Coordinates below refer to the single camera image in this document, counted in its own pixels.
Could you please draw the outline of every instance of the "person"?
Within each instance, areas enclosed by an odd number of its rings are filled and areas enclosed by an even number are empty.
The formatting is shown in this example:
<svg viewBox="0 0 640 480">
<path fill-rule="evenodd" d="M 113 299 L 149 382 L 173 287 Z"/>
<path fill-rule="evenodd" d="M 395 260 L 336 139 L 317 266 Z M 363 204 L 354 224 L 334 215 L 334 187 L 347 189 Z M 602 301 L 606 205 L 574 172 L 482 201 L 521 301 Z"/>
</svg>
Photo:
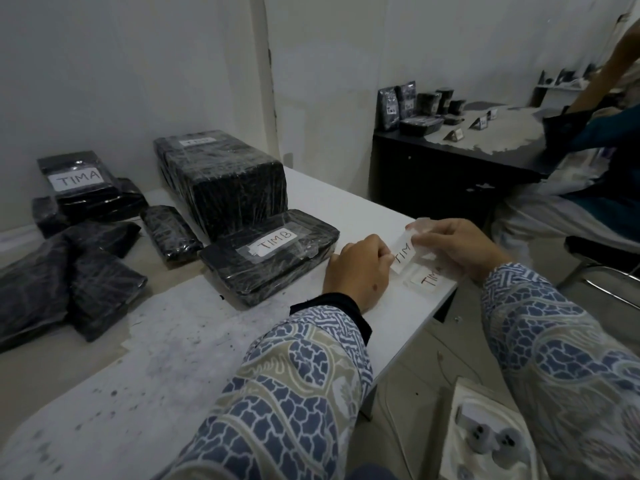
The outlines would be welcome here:
<svg viewBox="0 0 640 480">
<path fill-rule="evenodd" d="M 640 58 L 640 20 L 615 47 L 612 56 L 567 111 L 590 111 L 619 82 Z M 537 237 L 574 235 L 607 246 L 640 253 L 640 105 L 619 112 L 604 109 L 575 138 L 566 150 L 581 152 L 593 148 L 615 148 L 609 169 L 593 185 L 558 195 L 555 182 L 524 185 L 495 210 L 491 227 L 493 240 L 517 261 L 531 266 L 529 243 Z"/>
<path fill-rule="evenodd" d="M 637 475 L 638 357 L 471 222 L 437 221 L 413 243 L 442 250 L 482 283 L 485 337 L 551 477 Z M 372 385 L 362 313 L 386 290 L 393 260 L 376 235 L 332 256 L 323 293 L 253 343 L 210 416 L 156 478 L 342 479 Z M 367 465 L 350 478 L 394 476 Z"/>
</svg>

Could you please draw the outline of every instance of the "chair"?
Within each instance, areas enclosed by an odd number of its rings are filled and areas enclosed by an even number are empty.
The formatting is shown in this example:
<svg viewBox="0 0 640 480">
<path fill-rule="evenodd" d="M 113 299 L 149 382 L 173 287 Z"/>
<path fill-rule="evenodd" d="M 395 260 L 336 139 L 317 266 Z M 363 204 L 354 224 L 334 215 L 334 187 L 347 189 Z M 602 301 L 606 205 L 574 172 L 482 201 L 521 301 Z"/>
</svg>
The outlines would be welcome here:
<svg viewBox="0 0 640 480">
<path fill-rule="evenodd" d="M 564 249 L 572 256 L 580 259 L 581 263 L 557 286 L 558 290 L 564 291 L 576 282 L 583 282 L 632 306 L 636 310 L 640 310 L 640 305 L 621 298 L 584 277 L 585 274 L 592 271 L 600 271 L 622 278 L 626 282 L 640 285 L 640 254 L 610 248 L 604 244 L 598 244 L 575 236 L 567 237 L 564 240 Z"/>
</svg>

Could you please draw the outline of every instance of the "black wristband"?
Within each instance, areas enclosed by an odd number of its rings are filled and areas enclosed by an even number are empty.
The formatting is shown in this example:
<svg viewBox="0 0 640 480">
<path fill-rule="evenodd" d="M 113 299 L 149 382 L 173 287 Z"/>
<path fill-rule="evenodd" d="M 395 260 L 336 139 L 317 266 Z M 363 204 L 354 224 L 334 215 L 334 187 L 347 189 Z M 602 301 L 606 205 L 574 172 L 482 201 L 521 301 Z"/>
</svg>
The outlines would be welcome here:
<svg viewBox="0 0 640 480">
<path fill-rule="evenodd" d="M 311 308 L 312 306 L 320 305 L 335 306 L 336 308 L 346 313 L 349 318 L 356 324 L 356 327 L 358 327 L 358 330 L 362 335 L 362 339 L 364 340 L 364 345 L 367 345 L 369 343 L 369 339 L 371 338 L 372 333 L 371 327 L 362 317 L 360 309 L 356 305 L 356 302 L 353 300 L 353 298 L 343 293 L 325 293 L 316 298 L 310 299 L 309 301 L 305 301 L 304 303 L 293 305 L 289 314 L 293 315 L 294 313 L 298 313 L 300 310 L 306 310 L 307 308 Z"/>
</svg>

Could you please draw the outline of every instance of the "tiled floor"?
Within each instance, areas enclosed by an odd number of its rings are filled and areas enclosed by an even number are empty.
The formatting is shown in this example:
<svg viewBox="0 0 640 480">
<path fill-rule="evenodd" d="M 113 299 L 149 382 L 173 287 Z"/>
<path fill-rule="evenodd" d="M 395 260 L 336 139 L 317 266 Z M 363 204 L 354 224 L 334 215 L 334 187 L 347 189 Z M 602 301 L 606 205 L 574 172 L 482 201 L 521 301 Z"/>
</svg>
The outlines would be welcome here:
<svg viewBox="0 0 640 480">
<path fill-rule="evenodd" d="M 562 240 L 536 241 L 531 254 L 536 270 L 553 283 L 560 282 L 578 263 L 565 252 Z M 597 276 L 594 281 L 640 302 L 640 290 L 625 288 L 608 276 Z M 596 316 L 613 336 L 640 352 L 640 312 L 583 284 L 574 285 L 567 296 Z M 428 479 L 428 466 L 439 462 L 429 454 L 429 446 L 430 437 L 436 435 L 432 426 L 440 417 L 444 392 L 449 388 L 447 381 L 455 380 L 458 375 L 474 381 L 481 379 L 485 386 L 509 395 L 484 339 L 479 297 L 480 290 L 473 283 L 463 282 L 445 322 L 428 323 L 382 378 L 373 420 L 368 422 L 361 417 L 356 425 L 349 448 L 348 471 L 372 462 L 386 466 L 400 480 L 411 480 L 400 450 L 401 442 L 413 479 Z M 442 370 L 446 378 L 438 366 L 438 352 L 443 355 Z"/>
</svg>

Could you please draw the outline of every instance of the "blue and white patterned sleeve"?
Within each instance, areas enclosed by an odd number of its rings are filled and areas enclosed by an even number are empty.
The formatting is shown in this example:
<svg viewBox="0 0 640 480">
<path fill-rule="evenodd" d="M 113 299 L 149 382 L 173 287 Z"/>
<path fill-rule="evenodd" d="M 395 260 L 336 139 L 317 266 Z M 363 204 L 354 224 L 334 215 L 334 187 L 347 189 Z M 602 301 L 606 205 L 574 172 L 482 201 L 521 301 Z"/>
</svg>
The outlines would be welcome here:
<svg viewBox="0 0 640 480">
<path fill-rule="evenodd" d="M 640 474 L 640 360 L 519 264 L 483 291 L 483 325 L 551 477 Z"/>
<path fill-rule="evenodd" d="M 156 479 L 341 479 L 372 370 L 334 306 L 291 315 L 247 352 L 197 434 Z"/>
</svg>

